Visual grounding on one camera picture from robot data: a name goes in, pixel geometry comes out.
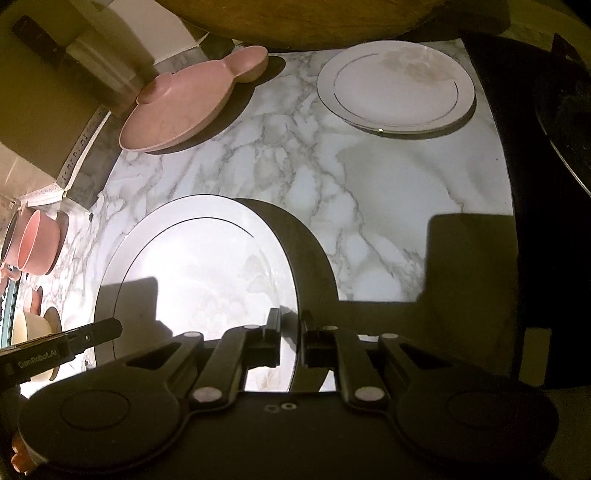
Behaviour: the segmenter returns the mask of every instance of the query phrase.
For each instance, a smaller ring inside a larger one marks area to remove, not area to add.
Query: marble surface
[[[506,373],[517,248],[501,143],[461,41],[429,45],[455,58],[475,83],[476,112],[461,129],[426,140],[362,132],[318,99],[316,78],[337,51],[282,54],[283,71],[257,86],[213,138],[178,153],[123,152],[90,214],[63,207],[70,224],[54,271],[22,286],[43,286],[43,309],[56,306],[64,330],[89,323],[110,258],[147,214],[190,194],[259,199],[310,228],[340,299],[362,302],[356,312],[418,306],[401,321],[403,333]],[[58,378],[93,361],[89,350]]]

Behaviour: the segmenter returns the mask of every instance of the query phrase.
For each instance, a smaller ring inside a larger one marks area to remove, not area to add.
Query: pink plate
[[[139,94],[119,136],[121,148],[150,152],[191,138],[219,114],[234,84],[259,78],[268,61],[265,47],[252,46],[159,75]]]

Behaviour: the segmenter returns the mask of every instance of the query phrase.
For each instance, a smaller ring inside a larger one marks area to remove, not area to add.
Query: round white plate
[[[326,107],[350,124],[394,134],[428,133],[461,120],[474,98],[458,62],[424,45],[376,41],[334,56],[318,76]]]
[[[243,204],[214,195],[167,203],[125,237],[103,277],[95,318],[123,325],[120,358],[171,336],[220,338],[233,327],[264,325],[269,309],[297,314],[284,250],[267,224]],[[281,341],[281,365],[249,371],[247,390],[287,391],[295,353]]]

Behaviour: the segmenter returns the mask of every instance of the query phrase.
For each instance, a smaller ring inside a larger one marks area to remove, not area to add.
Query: wall
[[[88,23],[67,0],[16,0],[0,14],[0,142],[9,149],[0,150],[0,173],[16,154],[55,178],[99,104],[11,33],[23,15],[61,45]],[[0,178],[0,185],[5,181]]]

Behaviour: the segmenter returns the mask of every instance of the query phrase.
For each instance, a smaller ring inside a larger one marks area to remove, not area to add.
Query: pink tray
[[[267,49],[252,46],[159,75],[138,95],[119,136],[121,148],[150,152],[191,138],[219,114],[236,82],[253,82],[268,62]]]

